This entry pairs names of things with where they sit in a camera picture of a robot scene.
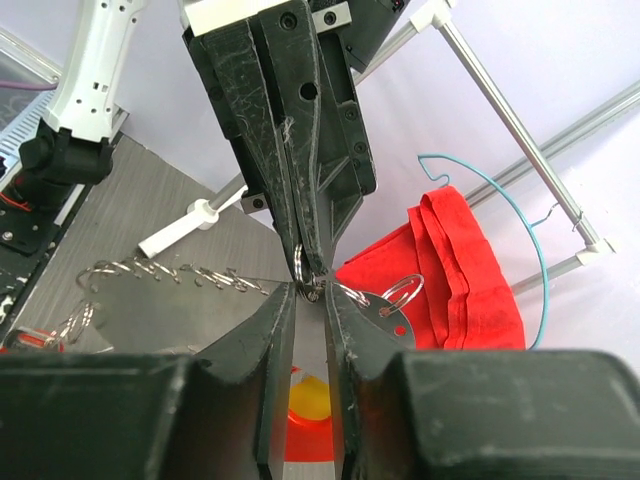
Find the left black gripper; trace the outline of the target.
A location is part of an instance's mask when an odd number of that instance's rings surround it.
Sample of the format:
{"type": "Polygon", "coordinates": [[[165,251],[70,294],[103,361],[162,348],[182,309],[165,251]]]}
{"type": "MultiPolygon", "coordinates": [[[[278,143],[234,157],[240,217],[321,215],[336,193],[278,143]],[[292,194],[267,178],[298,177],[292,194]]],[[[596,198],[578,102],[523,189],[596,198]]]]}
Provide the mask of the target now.
{"type": "Polygon", "coordinates": [[[179,3],[188,52],[245,183],[266,198],[290,270],[296,245],[309,271],[330,270],[340,237],[364,197],[376,190],[351,68],[365,71],[408,5],[179,3]],[[250,22],[243,20],[258,13],[283,138],[250,22]]]}

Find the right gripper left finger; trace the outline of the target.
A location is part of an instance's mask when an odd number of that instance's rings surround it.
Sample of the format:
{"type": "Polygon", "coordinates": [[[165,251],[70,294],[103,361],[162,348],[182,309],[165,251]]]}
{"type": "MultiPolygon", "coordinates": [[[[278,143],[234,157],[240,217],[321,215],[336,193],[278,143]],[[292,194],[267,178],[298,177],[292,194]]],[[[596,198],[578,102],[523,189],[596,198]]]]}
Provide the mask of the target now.
{"type": "Polygon", "coordinates": [[[296,292],[195,355],[7,353],[5,479],[279,479],[296,292]]]}

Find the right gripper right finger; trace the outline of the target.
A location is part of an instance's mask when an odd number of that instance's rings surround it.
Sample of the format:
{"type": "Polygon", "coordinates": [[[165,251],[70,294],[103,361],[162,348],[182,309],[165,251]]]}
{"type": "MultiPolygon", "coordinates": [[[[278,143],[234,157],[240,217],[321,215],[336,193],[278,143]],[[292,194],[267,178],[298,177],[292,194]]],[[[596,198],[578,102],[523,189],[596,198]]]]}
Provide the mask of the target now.
{"type": "Polygon", "coordinates": [[[639,381],[598,351],[410,350],[338,286],[326,337],[339,479],[635,479],[639,381]]]}

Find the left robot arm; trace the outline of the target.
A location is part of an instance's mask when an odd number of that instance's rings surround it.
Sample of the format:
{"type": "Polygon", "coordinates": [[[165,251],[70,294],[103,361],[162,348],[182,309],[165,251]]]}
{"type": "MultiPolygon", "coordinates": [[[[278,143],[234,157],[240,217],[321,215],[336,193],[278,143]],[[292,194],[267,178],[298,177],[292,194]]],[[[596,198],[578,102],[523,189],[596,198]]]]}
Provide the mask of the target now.
{"type": "MultiPolygon", "coordinates": [[[[84,1],[71,54],[11,191],[53,209],[111,171],[114,95],[145,3],[84,1]]],[[[324,275],[376,174],[355,86],[402,1],[183,1],[183,41],[290,271],[324,275]]]]}

